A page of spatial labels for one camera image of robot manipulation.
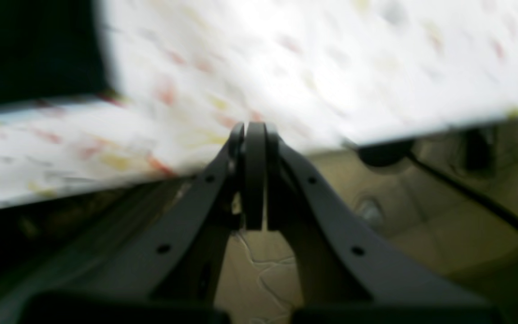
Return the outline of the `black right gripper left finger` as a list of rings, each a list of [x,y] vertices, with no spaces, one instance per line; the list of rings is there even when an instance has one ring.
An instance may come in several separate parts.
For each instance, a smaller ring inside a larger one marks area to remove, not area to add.
[[[96,269],[28,301],[22,324],[228,324],[214,308],[224,251],[241,215],[236,193],[260,189],[265,123],[238,123],[219,154],[154,225]]]

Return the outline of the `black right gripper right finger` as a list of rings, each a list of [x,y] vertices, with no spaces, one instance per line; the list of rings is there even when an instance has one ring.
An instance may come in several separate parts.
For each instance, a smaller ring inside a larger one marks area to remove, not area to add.
[[[358,218],[266,125],[268,224],[295,253],[304,305],[292,324],[496,324],[486,299],[435,274]]]

